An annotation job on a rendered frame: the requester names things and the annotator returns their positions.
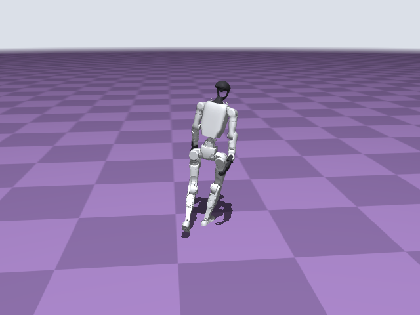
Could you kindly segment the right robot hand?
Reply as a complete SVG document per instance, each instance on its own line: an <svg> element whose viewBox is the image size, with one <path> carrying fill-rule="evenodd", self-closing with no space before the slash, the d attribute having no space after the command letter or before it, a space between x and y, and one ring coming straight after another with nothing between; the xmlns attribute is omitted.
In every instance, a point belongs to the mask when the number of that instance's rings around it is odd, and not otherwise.
<svg viewBox="0 0 420 315"><path fill-rule="evenodd" d="M225 166L225 168L224 168L223 171L219 171L218 175L220 175L220 176L225 175L225 173L227 172L227 170L229 170L229 168L231 166L231 163L233 163L232 158L233 158L233 155L229 155L228 156L228 159L227 159L227 162L228 163L226 164L226 166Z"/></svg>

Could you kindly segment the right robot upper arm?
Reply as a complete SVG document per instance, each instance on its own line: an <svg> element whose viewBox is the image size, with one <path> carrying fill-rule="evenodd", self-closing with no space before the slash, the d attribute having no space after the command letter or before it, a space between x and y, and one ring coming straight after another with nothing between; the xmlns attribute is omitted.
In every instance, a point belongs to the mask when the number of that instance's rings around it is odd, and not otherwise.
<svg viewBox="0 0 420 315"><path fill-rule="evenodd" d="M236 126L237 126L238 111L231 107L227 107L227 114L230 117L229 123L228 123L229 132L227 134L227 137L230 140L233 140L233 136L234 136Z"/></svg>

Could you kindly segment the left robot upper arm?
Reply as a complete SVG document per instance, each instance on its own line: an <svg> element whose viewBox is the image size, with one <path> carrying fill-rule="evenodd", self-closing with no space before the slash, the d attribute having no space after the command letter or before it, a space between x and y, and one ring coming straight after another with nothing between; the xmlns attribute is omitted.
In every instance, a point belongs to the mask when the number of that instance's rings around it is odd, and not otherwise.
<svg viewBox="0 0 420 315"><path fill-rule="evenodd" d="M201 119L202 119L202 115L203 115L203 108L206 102L199 102L196 106L197 110L196 110L196 114L194 117L194 123L192 128L195 130L200 130L201 129Z"/></svg>

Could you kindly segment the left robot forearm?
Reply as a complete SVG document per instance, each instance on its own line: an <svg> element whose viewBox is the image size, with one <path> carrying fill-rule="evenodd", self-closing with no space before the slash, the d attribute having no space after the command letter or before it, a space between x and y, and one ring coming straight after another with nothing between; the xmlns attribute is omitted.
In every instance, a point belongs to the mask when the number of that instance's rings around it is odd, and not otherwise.
<svg viewBox="0 0 420 315"><path fill-rule="evenodd" d="M195 129L192 128L192 141L193 141L193 146L198 145L199 133L200 133L200 131L195 130Z"/></svg>

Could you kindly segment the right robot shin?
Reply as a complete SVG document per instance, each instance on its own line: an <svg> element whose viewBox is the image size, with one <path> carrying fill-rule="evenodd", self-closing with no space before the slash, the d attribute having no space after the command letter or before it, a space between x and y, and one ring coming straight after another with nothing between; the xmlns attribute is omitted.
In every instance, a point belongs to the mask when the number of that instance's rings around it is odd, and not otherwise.
<svg viewBox="0 0 420 315"><path fill-rule="evenodd" d="M222 186L219 185L217 187L217 190L216 190L215 194L212 193L212 192L209 194L209 197L208 197L208 200L207 200L207 210L206 210L206 213L205 213L205 216L204 216L204 220L206 218L207 218L206 221L209 220L209 218L211 216L211 213L212 213L213 209L215 208L215 206L218 202L219 196L221 194L221 189L222 189Z"/></svg>

